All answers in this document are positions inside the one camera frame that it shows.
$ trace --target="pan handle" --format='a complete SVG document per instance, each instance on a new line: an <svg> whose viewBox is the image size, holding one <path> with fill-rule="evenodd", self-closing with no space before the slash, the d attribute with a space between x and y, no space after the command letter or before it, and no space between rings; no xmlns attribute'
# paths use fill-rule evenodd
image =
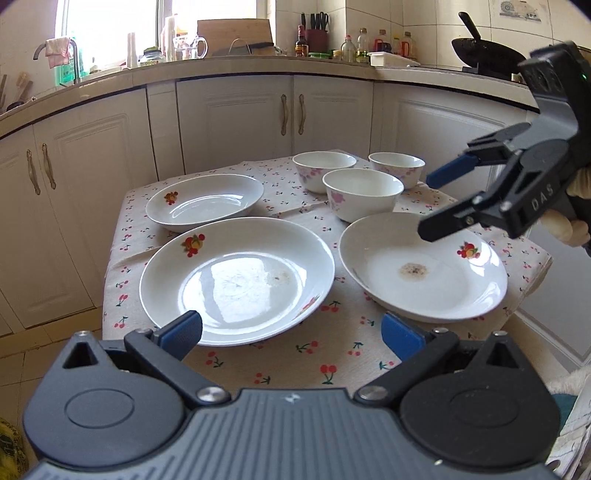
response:
<svg viewBox="0 0 591 480"><path fill-rule="evenodd" d="M464 22L464 25L468 29L468 32L470 32L470 35L474 37L474 40L480 40L482 38L480 36L480 32L476 28L476 25L470 18L470 15L468 15L468 12L459 12L457 16L460 17L460 20Z"/></svg>

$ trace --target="plate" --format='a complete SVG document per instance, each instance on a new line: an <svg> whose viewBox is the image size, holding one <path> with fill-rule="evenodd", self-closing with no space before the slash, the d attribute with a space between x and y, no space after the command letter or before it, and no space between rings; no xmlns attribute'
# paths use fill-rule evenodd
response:
<svg viewBox="0 0 591 480"><path fill-rule="evenodd" d="M467 230L425 242L420 219L380 213L349 225L339 246L347 272L380 305L421 322L458 322L495 308L507 291L496 252Z"/></svg>
<svg viewBox="0 0 591 480"><path fill-rule="evenodd" d="M247 215L264 187L246 175L204 175L168 185L146 205L146 214L177 233L206 223Z"/></svg>
<svg viewBox="0 0 591 480"><path fill-rule="evenodd" d="M332 253L315 233L286 220L235 218L164 245L142 274L139 297L158 327L196 310L199 345L243 345L300 323L334 279Z"/></svg>

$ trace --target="finger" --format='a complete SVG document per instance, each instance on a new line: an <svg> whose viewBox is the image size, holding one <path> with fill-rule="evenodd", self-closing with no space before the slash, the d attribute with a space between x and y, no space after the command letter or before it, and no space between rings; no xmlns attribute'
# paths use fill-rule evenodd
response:
<svg viewBox="0 0 591 480"><path fill-rule="evenodd" d="M567 195L571 197L581 197L591 199L591 167L580 168L574 180L566 189Z"/></svg>
<svg viewBox="0 0 591 480"><path fill-rule="evenodd" d="M569 219L556 210L546 210L540 222L548 231L562 243L566 243L573 236L573 226Z"/></svg>
<svg viewBox="0 0 591 480"><path fill-rule="evenodd" d="M573 220L571 222L573 228L572 236L564 242L571 247L580 247L589 242L591 236L589 235L589 226L582 220Z"/></svg>

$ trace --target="white bowl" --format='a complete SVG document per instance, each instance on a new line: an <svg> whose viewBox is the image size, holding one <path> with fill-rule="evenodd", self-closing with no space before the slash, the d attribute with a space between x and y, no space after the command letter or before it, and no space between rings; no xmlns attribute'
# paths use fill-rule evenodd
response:
<svg viewBox="0 0 591 480"><path fill-rule="evenodd" d="M307 228L276 218L233 218L158 250L139 281L139 299L158 327L196 310L203 320L199 345L243 345L300 323L334 280L330 249Z"/></svg>
<svg viewBox="0 0 591 480"><path fill-rule="evenodd" d="M264 187L244 175L204 175L168 185L146 205L146 214L168 230L189 230L226 218L247 215Z"/></svg>
<svg viewBox="0 0 591 480"><path fill-rule="evenodd" d="M349 225L339 245L347 272L380 305L421 322L456 322L495 308L507 290L496 252L468 230L426 242L420 219L392 212Z"/></svg>
<svg viewBox="0 0 591 480"><path fill-rule="evenodd" d="M353 167L357 159L341 152L306 152L296 155L293 162L306 190L326 194L322 177L332 170Z"/></svg>
<svg viewBox="0 0 591 480"><path fill-rule="evenodd" d="M404 184L405 190L413 188L418 183L425 166L424 160L404 153L372 153L369 162L374 170L398 178Z"/></svg>
<svg viewBox="0 0 591 480"><path fill-rule="evenodd" d="M322 181L329 195L330 209L345 222L392 212L404 190L402 182L395 177L365 168L331 171Z"/></svg>

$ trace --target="table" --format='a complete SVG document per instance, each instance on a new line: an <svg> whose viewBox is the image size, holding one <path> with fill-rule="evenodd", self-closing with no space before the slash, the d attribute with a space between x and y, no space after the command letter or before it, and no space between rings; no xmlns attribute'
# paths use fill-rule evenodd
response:
<svg viewBox="0 0 591 480"><path fill-rule="evenodd" d="M369 168L359 159L358 167ZM238 173L260 180L263 198L251 215L272 216L299 223L317 233L335 254L335 283L322 306L305 321L271 339L236 347L195 347L184 362L230 392L243 387L346 387L350 393L400 361L382 342L385 309L347 274L337 254L347 223L335 217L326 196L305 191L291 157L241 163L233 167L175 177L125 196L111 248L103 302L103 338L120 339L136 328L153 327L139 301L139 279L159 247L177 236L152 223L147 201L166 185L208 173ZM426 214L454 202L425 184L404 192L397 211ZM471 320L446 324L463 339L484 339L503 327L527 293L545 275L550 255L525 238L511 240L495 228L471 229L498 253L509 280L503 302L492 312ZM419 324L425 329L433 324Z"/></svg>

